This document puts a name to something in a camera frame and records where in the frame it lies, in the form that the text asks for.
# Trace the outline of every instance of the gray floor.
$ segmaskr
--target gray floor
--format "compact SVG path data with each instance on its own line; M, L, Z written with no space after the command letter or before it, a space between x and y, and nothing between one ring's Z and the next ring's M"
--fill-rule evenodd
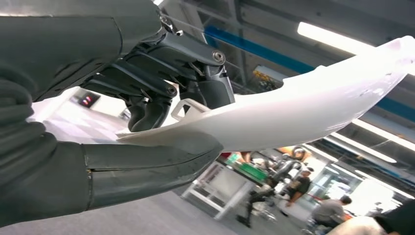
M45 122L59 140L82 143L115 142L114 132L126 122L66 104ZM184 188L134 202L53 219L25 222L0 229L0 235L299 235L303 222L278 211L277 223L253 218L248 229L235 221L243 206L215 221L215 211L195 198L178 195Z

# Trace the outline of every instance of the white curved panel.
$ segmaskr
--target white curved panel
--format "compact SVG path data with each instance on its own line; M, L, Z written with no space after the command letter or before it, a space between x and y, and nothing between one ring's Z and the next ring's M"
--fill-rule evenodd
M314 141L360 117L391 91L414 62L414 48L414 38L396 39L329 67L286 78L278 90L192 113L166 127L120 135L118 141L166 145L182 134L203 132L216 137L225 151Z

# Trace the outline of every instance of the bolt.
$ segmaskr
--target bolt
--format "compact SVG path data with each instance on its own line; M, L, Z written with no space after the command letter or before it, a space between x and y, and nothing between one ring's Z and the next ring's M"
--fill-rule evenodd
M175 94L177 94L177 90L176 90L176 88L174 88L172 86L168 86L167 87L167 93L169 93L171 95L175 95Z
M214 51L212 53L212 57L216 62L224 62L225 61L225 55L220 51Z

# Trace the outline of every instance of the metal screw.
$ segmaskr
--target metal screw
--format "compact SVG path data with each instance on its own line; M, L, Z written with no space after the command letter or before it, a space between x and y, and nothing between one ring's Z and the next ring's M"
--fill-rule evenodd
M224 62L225 61L225 55L222 52L217 51L217 50L212 53L212 57L217 62Z
M169 93L171 95L175 95L175 94L177 94L177 90L174 87L168 86L167 87L167 93Z
M161 19L162 22L167 23L167 18L166 17L162 16L162 17L160 17L160 19Z

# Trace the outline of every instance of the gray shirt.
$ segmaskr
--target gray shirt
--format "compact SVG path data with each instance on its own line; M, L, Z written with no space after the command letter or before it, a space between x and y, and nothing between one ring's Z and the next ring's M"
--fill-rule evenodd
M339 200L328 199L321 202L320 206L315 208L311 212L313 219L317 221L331 221L333 216L339 216L343 218L345 211L343 210L343 205Z

